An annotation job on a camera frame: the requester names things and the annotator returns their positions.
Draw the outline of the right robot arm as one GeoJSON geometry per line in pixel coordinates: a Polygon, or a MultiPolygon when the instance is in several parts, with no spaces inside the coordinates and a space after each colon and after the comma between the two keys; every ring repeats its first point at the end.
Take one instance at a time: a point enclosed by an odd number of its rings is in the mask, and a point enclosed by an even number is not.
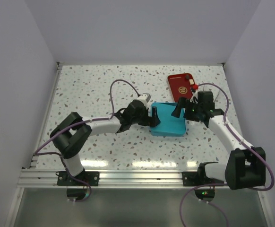
{"type": "Polygon", "coordinates": [[[266,183],[265,151],[245,141],[228,123],[225,112],[215,107],[211,91],[197,92],[191,99],[180,97],[172,116],[179,118],[181,110],[187,121],[202,122],[213,132],[229,154],[225,164],[200,163],[193,180],[204,186],[224,182],[232,190],[263,186],[266,183]]]}

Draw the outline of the red lacquer tray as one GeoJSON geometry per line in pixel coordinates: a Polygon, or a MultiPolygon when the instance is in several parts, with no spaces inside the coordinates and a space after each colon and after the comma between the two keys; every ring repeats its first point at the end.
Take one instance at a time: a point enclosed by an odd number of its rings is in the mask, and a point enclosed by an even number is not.
{"type": "Polygon", "coordinates": [[[189,79],[185,78],[186,74],[190,76],[190,79],[194,80],[192,74],[190,73],[169,75],[167,77],[167,81],[168,81],[174,102],[178,102],[180,97],[185,97],[187,99],[190,99],[192,97],[191,87],[193,85],[189,83],[189,79]]]}

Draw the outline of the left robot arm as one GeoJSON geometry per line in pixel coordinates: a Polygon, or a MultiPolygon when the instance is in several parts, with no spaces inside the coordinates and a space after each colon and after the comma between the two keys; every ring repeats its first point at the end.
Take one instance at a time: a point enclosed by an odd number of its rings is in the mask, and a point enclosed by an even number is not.
{"type": "Polygon", "coordinates": [[[133,100],[126,108],[118,110],[112,118],[84,120],[77,112],[69,114],[50,134],[50,140],[61,153],[68,171],[68,180],[73,185],[81,185],[85,179],[84,167],[79,152],[87,139],[104,133],[122,133],[133,124],[155,127],[161,123],[157,109],[153,107],[153,115],[148,115],[146,101],[133,100]]]}

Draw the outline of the aluminium mounting rail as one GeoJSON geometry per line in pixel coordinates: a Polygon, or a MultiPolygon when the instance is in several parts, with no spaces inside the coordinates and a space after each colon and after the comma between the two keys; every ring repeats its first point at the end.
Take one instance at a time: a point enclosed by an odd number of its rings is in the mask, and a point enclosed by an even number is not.
{"type": "Polygon", "coordinates": [[[21,171],[17,186],[81,189],[89,183],[103,189],[178,189],[195,186],[188,180],[198,167],[196,161],[188,161],[184,170],[178,170],[175,162],[134,161],[126,170],[107,170],[107,161],[80,160],[79,155],[64,160],[64,164],[72,173],[84,173],[79,182],[64,170],[29,168],[21,171]]]}

